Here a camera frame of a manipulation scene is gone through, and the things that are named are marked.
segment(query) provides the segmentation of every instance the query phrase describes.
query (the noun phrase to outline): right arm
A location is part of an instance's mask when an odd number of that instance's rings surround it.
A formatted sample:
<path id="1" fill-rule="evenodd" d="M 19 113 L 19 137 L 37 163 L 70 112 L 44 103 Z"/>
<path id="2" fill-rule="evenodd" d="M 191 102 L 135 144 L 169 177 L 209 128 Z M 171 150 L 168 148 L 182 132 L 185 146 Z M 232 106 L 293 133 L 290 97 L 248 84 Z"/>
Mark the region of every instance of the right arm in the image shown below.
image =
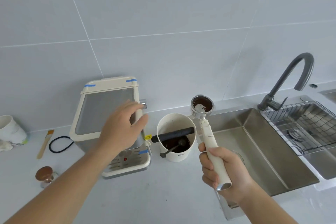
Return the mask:
<path id="1" fill-rule="evenodd" d="M 204 143 L 199 145 L 205 151 Z M 240 158 L 232 151 L 223 147 L 208 149 L 212 155 L 223 159 L 232 186 L 220 191 L 226 200 L 237 203 L 252 224 L 297 224 L 249 175 Z M 213 171 L 213 164 L 206 152 L 199 156 L 202 164 L 203 181 L 212 188 L 218 185 L 219 177 Z"/>

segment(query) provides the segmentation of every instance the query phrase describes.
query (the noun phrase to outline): hand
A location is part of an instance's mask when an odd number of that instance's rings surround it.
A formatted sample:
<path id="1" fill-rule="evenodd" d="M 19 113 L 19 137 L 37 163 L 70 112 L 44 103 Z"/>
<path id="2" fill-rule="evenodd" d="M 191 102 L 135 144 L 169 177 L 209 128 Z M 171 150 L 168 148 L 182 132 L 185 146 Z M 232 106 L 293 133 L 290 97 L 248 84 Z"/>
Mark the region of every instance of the hand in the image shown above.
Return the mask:
<path id="1" fill-rule="evenodd" d="M 103 126 L 98 145 L 103 148 L 117 150 L 118 153 L 131 147 L 148 122 L 147 114 L 143 115 L 133 125 L 129 121 L 131 115 L 142 107 L 143 105 L 129 100 L 119 106 L 109 116 Z"/>
<path id="2" fill-rule="evenodd" d="M 205 151 L 204 143 L 198 146 L 199 151 Z M 255 182 L 250 177 L 249 172 L 244 166 L 241 159 L 232 151 L 223 147 L 209 148 L 210 153 L 224 160 L 224 165 L 229 175 L 232 186 L 226 190 L 219 191 L 226 200 L 240 203 L 254 186 Z M 208 159 L 207 153 L 203 152 L 199 155 L 199 160 L 202 164 L 203 181 L 212 188 L 216 188 L 219 182 L 219 176 L 213 171 L 213 164 Z"/>

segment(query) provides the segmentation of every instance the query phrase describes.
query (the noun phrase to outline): blue tape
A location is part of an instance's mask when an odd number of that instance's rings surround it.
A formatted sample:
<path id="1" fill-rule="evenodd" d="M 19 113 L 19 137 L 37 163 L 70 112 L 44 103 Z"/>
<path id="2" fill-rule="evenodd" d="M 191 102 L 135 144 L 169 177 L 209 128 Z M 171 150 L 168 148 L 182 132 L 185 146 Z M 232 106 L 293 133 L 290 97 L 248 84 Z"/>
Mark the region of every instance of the blue tape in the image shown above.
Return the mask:
<path id="1" fill-rule="evenodd" d="M 139 151 L 139 154 L 148 153 L 148 150 Z"/>

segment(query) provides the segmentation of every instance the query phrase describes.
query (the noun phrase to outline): left arm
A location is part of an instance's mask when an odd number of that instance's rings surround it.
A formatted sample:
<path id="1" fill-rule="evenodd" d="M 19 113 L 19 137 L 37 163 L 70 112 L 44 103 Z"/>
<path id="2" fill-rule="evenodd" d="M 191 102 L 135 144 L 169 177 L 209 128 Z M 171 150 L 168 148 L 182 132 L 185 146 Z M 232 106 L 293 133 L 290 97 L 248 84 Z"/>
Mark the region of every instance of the left arm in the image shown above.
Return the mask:
<path id="1" fill-rule="evenodd" d="M 129 122 L 140 108 L 136 102 L 120 106 L 106 121 L 97 145 L 4 224 L 72 223 L 102 171 L 136 141 L 147 123 L 147 115 L 134 125 Z"/>

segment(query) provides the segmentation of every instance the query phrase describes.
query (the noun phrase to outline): faucet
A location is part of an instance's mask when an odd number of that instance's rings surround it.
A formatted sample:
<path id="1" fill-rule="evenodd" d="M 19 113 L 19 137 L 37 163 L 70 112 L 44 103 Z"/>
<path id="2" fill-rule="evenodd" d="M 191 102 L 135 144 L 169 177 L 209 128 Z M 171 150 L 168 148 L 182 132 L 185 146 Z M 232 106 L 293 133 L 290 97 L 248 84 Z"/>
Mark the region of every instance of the faucet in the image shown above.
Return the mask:
<path id="1" fill-rule="evenodd" d="M 273 100 L 274 95 L 280 89 L 280 87 L 282 86 L 284 81 L 287 79 L 287 77 L 290 75 L 290 73 L 292 72 L 294 67 L 296 67 L 296 65 L 301 60 L 304 60 L 304 69 L 303 69 L 303 72 L 300 76 L 300 79 L 296 83 L 294 89 L 298 90 L 298 91 L 303 90 L 303 88 L 306 86 L 306 84 L 307 84 L 307 82 L 308 82 L 308 80 L 309 80 L 309 78 L 312 74 L 313 68 L 314 68 L 314 57 L 311 53 L 308 53 L 308 52 L 301 53 L 299 56 L 297 56 L 295 59 L 292 60 L 292 62 L 288 65 L 288 67 L 286 68 L 286 70 L 284 71 L 284 73 L 282 74 L 280 79 L 277 81 L 277 83 L 275 84 L 275 86 L 273 87 L 271 92 L 268 93 L 264 97 L 264 99 L 262 100 L 262 102 L 260 104 L 258 104 L 258 109 L 266 110 L 268 107 L 271 107 L 273 110 L 279 111 L 279 109 L 284 105 L 284 103 L 285 103 L 285 101 L 287 100 L 288 97 L 285 98 L 285 100 L 280 104 L 280 103 L 277 103 L 276 101 Z"/>

